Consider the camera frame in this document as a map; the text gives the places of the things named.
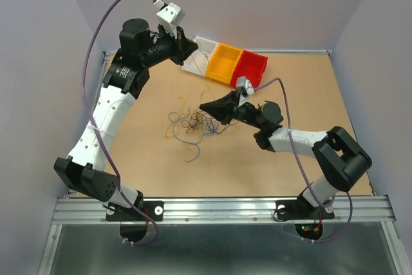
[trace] gray floor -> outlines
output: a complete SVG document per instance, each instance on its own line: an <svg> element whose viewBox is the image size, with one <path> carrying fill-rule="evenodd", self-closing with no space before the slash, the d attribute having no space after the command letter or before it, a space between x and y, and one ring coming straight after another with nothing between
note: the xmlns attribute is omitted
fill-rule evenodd
<svg viewBox="0 0 412 275"><path fill-rule="evenodd" d="M324 237L341 228L325 225ZM380 223L352 223L325 244L295 236L289 224L186 225L132 247L116 225L65 226L52 274L396 274Z"/></svg>

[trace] plastic container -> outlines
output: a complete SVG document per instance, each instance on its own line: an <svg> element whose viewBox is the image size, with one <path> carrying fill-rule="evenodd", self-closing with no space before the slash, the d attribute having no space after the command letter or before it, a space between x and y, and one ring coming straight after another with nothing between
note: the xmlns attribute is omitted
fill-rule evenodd
<svg viewBox="0 0 412 275"><path fill-rule="evenodd" d="M219 42L197 36L193 41L198 44L199 49L193 52L192 55L188 59L186 59L184 65L182 66L182 69L204 77L206 76L209 61L216 51Z"/></svg>
<svg viewBox="0 0 412 275"><path fill-rule="evenodd" d="M239 48L220 43L209 62L206 77L229 85L242 51Z"/></svg>
<svg viewBox="0 0 412 275"><path fill-rule="evenodd" d="M243 51L233 72L230 85L236 87L236 80L238 77L247 77L253 87L258 87L267 63L268 57Z"/></svg>

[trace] robotic arm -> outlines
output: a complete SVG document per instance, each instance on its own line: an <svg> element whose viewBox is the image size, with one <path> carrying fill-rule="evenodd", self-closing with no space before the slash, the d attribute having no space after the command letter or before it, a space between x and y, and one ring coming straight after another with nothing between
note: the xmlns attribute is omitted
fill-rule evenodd
<svg viewBox="0 0 412 275"><path fill-rule="evenodd" d="M93 112L98 130L107 149L123 121L127 111L138 98L149 80L149 68L167 59L183 64L196 43L185 37L179 27L185 13L177 5L157 0L159 9L158 33L151 32L143 19L130 19L123 24L120 33L120 49L108 68L100 90L100 97ZM66 158L57 158L54 170L72 190L100 200L130 208L118 190L118 178L104 172L106 157L96 138L95 129L89 122ZM141 209L143 194L121 185L122 192Z"/></svg>
<svg viewBox="0 0 412 275"><path fill-rule="evenodd" d="M258 128L259 131L254 134L254 138L261 149L293 152L289 129L280 125L283 121L280 107L270 101L257 108L249 103L254 89L245 77L240 77L236 86L236 91L217 101L201 104L200 109L222 124L229 124L231 120L236 119ZM348 192L372 165L368 154L341 127L320 132L294 129L290 132L297 153L314 157L322 169L323 176L311 185L322 204L327 203L339 191ZM313 219L321 208L308 187L297 200L285 201L283 204L285 209L278 214L281 221Z"/></svg>

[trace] table surface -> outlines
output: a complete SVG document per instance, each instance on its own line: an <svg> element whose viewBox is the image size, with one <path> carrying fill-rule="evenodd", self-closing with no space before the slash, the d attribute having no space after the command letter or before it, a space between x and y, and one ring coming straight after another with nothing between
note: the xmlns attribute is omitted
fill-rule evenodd
<svg viewBox="0 0 412 275"><path fill-rule="evenodd" d="M334 126L353 130L333 73L323 54L267 54L268 65L261 83L280 77L285 84L292 127L325 131ZM200 103L221 98L231 89L183 71L171 61L150 69L151 78L129 110L112 143L110 153L129 187L145 196L295 196L305 187L293 154L263 151L256 144L256 128L231 126L220 135L204 137L197 150L174 137L165 137L168 114L196 109ZM259 90L251 103L277 102L286 120L285 103L278 83ZM322 175L313 158L301 157L310 180ZM106 171L113 173L107 165ZM351 194L371 195L364 175Z"/></svg>

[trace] wooden table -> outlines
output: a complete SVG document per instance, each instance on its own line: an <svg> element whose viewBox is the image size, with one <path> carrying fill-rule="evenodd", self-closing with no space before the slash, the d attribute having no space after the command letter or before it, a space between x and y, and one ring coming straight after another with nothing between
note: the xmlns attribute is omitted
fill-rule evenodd
<svg viewBox="0 0 412 275"><path fill-rule="evenodd" d="M335 75L327 55L268 54L262 83L281 77L290 106L292 127L322 131L342 126L353 134ZM111 146L110 153L122 175L123 183L145 196L295 196L306 184L293 154L263 151L245 124L232 126L220 135L205 137L200 156L175 138L166 138L168 114L180 111L183 97L192 109L201 103L200 95L208 80L187 73L171 61L150 69L151 78L128 112ZM218 99L231 89L210 82ZM202 102L212 101L210 92ZM286 119L279 84L258 91L251 103L277 102ZM316 160L301 157L310 180L322 175ZM113 170L107 165L106 171ZM371 195L368 177L363 176L352 194Z"/></svg>

